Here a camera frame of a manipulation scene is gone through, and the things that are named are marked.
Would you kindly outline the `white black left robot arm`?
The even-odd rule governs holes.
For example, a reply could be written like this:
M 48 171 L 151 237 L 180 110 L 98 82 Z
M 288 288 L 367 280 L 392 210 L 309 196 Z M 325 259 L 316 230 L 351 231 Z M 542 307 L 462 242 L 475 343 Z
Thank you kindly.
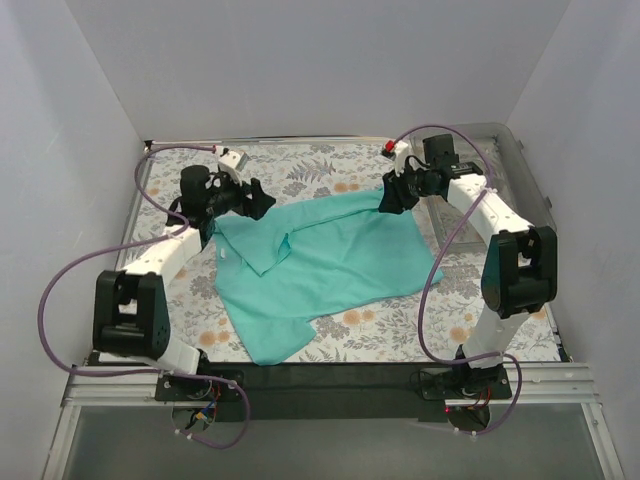
M 193 400 L 205 398 L 213 386 L 211 373 L 201 367 L 205 354 L 172 333 L 166 289 L 207 245 L 216 218 L 235 212 L 259 220 L 275 203 L 258 179 L 242 181 L 229 167 L 216 172 L 204 165 L 184 168 L 180 195 L 167 214 L 166 238 L 123 269 L 97 278 L 94 349 L 180 373 L 180 390 Z

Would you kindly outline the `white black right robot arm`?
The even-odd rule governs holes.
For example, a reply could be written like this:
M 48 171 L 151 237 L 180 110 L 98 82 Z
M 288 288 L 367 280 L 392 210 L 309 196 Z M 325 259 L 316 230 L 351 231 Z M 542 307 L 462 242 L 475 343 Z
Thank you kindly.
M 482 312 L 474 331 L 451 360 L 428 357 L 433 368 L 418 372 L 428 400 L 508 398 L 504 362 L 520 327 L 557 295 L 557 235 L 517 214 L 497 193 L 487 159 L 463 162 L 455 151 L 455 131 L 423 140 L 416 156 L 403 139 L 388 141 L 382 155 L 393 161 L 383 177 L 382 213 L 401 214 L 421 198 L 439 197 L 462 213 L 487 247 L 481 275 Z

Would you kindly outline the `teal t shirt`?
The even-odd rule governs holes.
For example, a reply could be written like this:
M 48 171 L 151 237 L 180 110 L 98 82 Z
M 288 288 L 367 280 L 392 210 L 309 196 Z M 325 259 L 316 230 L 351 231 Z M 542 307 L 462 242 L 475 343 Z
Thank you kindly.
M 318 317 L 424 287 L 434 256 L 412 213 L 381 213 L 381 199 L 343 193 L 217 220 L 215 288 L 254 363 L 297 353 Z

